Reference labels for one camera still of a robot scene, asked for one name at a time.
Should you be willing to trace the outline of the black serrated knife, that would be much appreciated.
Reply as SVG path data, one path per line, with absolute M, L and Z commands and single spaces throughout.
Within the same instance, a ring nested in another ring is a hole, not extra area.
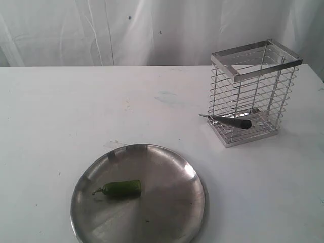
M 216 122 L 224 123 L 226 125 L 230 125 L 240 129 L 249 129 L 252 127 L 252 122 L 250 120 L 242 120 L 238 118 L 230 118 L 230 117 L 222 117 L 222 116 L 214 116 L 214 115 L 205 115 L 199 114 L 201 117 L 210 118 L 215 120 Z

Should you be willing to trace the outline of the round stainless steel plate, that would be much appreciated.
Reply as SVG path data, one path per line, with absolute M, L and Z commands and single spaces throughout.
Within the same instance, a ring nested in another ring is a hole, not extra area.
M 139 180 L 139 197 L 97 192 L 110 182 Z M 71 225 L 79 242 L 191 242 L 205 211 L 202 182 L 190 163 L 157 145 L 114 149 L 82 174 L 71 199 Z

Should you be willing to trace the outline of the white backdrop curtain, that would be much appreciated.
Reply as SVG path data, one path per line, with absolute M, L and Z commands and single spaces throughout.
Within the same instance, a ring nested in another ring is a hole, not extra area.
M 318 64 L 323 1 L 1 1 L 12 66 L 207 65 L 269 38 Z

